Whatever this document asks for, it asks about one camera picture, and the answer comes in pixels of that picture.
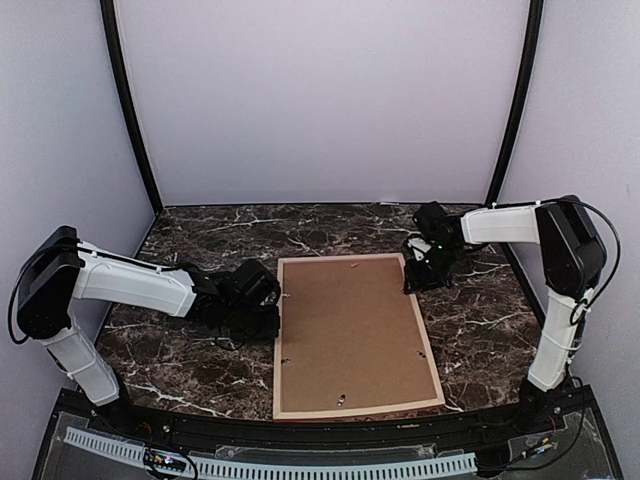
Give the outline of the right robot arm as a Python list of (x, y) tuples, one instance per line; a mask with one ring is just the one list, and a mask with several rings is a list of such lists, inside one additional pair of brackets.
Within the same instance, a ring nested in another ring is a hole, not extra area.
[(404, 291), (452, 285), (452, 268), (488, 244), (531, 244), (539, 249), (547, 292), (535, 357), (519, 387), (510, 424), (521, 434), (534, 432), (549, 416), (553, 399), (569, 380), (587, 317), (612, 281), (620, 261), (610, 260), (593, 221), (602, 213), (575, 195), (492, 204), (462, 214), (437, 201), (413, 214), (415, 232), (404, 247)]

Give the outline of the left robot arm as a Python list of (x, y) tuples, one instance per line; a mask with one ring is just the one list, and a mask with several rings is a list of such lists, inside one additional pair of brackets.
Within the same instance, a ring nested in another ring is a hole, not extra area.
[(196, 321), (226, 333), (233, 344), (274, 340), (280, 331), (281, 286), (258, 260), (233, 271), (191, 263), (157, 265), (82, 241), (75, 228), (57, 228), (20, 268), (7, 306), (10, 339), (39, 342), (120, 436), (141, 427), (115, 371), (97, 352), (70, 304), (97, 300)]

